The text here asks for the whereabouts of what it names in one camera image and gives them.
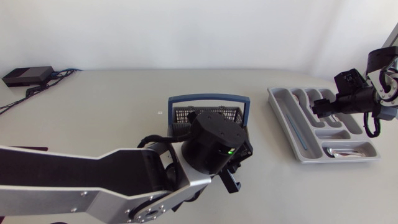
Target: wire basket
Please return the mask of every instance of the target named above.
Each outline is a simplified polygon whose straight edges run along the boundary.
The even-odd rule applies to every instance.
[[[242,113],[239,107],[232,106],[185,106],[185,107],[173,107],[173,103],[182,101],[193,101],[193,100],[227,100],[227,101],[238,101],[245,103],[245,110]],[[245,96],[226,95],[226,94],[194,94],[194,95],[183,95],[174,96],[169,98],[169,136],[181,136],[189,133],[190,122],[188,120],[188,114],[194,111],[212,111],[223,115],[225,118],[234,121],[239,124],[246,133],[247,115],[249,112],[249,98]]]

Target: table surface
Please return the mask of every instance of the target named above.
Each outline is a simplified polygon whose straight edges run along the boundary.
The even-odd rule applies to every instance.
[[[134,148],[149,134],[165,136],[170,96],[248,96],[254,154],[234,175],[241,190],[229,194],[215,177],[198,200],[152,223],[396,223],[398,151],[391,140],[397,121],[382,121],[373,139],[380,161],[301,164],[268,103],[267,88],[274,86],[336,91],[332,82],[276,70],[77,72],[1,115],[0,143],[100,156]],[[0,105],[21,99],[25,90],[0,83]],[[355,118],[362,126],[361,116]],[[3,223],[52,222],[101,223],[85,213],[6,217]]]

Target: blue basket handle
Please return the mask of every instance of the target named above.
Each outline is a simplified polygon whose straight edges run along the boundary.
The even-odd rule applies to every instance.
[[[243,126],[248,124],[249,118],[249,108],[250,99],[246,96],[231,95],[231,94],[221,94],[221,93],[202,93],[202,94],[189,94],[181,96],[172,96],[169,98],[169,125],[172,124],[173,120],[173,103],[179,103],[184,101],[194,101],[194,100],[225,100],[225,101],[235,101],[244,103],[243,110]]]

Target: black box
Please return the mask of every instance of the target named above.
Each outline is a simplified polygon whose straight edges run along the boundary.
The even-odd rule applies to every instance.
[[[53,72],[51,66],[16,68],[2,80],[8,87],[44,85],[50,81]]]

